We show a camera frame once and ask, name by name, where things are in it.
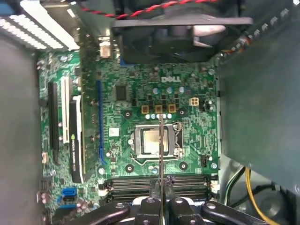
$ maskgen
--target sata port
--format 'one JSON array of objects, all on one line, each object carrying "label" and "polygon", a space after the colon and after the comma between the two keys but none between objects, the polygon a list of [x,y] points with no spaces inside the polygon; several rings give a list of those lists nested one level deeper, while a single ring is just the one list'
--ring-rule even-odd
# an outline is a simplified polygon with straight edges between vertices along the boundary
[{"label": "sata port", "polygon": [[62,200],[63,200],[64,202],[67,202],[67,203],[69,203],[69,202],[74,202],[74,201],[75,201],[75,196],[64,196],[64,197],[62,198]]}]

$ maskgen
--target white label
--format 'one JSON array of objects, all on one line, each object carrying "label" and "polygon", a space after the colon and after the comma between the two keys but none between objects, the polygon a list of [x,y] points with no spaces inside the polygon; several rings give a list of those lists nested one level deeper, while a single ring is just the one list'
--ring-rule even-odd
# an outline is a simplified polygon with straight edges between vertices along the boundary
[{"label": "white label", "polygon": [[177,82],[180,83],[180,77],[179,76],[170,76],[170,77],[161,77],[161,83],[166,83],[166,82]]},{"label": "white label", "polygon": [[120,129],[117,127],[109,128],[109,136],[110,137],[119,137]]}]

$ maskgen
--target gray metal panel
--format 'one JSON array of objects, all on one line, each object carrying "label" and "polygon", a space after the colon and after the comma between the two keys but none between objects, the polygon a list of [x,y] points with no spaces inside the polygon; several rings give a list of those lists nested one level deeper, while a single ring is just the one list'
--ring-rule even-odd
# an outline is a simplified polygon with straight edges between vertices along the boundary
[{"label": "gray metal panel", "polygon": [[297,194],[299,40],[300,21],[286,23],[219,71],[223,153]]},{"label": "gray metal panel", "polygon": [[0,224],[39,225],[38,90],[30,52],[0,34]]}]

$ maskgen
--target metal bracket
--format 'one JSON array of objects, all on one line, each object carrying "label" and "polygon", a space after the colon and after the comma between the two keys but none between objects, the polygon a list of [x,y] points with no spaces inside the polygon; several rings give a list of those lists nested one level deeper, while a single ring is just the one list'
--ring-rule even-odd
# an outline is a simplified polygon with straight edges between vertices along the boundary
[{"label": "metal bracket", "polygon": [[161,202],[155,198],[142,200],[140,210],[135,217],[134,225],[159,224]]},{"label": "metal bracket", "polygon": [[283,2],[281,2],[280,4],[281,5],[279,6],[279,9],[274,10],[272,16],[268,16],[259,23],[251,26],[247,30],[246,34],[240,37],[231,47],[230,53],[221,53],[220,63],[226,63],[229,59],[246,50],[249,45],[254,44],[271,32],[282,28],[284,24],[287,24],[289,21],[291,21],[293,17],[293,3],[291,1],[285,1],[285,4],[283,6]]}]

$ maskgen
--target pci express slot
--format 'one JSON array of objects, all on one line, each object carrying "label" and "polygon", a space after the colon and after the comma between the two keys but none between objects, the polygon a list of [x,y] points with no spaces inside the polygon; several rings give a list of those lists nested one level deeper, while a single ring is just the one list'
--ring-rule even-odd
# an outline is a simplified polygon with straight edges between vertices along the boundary
[{"label": "pci express slot", "polygon": [[48,107],[50,121],[50,148],[53,150],[53,160],[58,164],[58,152],[60,149],[59,132],[58,132],[58,97],[57,84],[54,82],[48,83]]},{"label": "pci express slot", "polygon": [[72,79],[69,76],[63,76],[60,79],[61,90],[61,114],[62,114],[62,137],[63,143],[69,143],[69,104],[70,94],[72,92]]},{"label": "pci express slot", "polygon": [[99,156],[100,162],[106,164],[104,160],[104,127],[103,127],[103,100],[102,100],[102,82],[97,80],[97,95],[98,95],[98,117],[99,117]]},{"label": "pci express slot", "polygon": [[81,96],[73,96],[69,106],[70,171],[74,183],[84,183]]}]

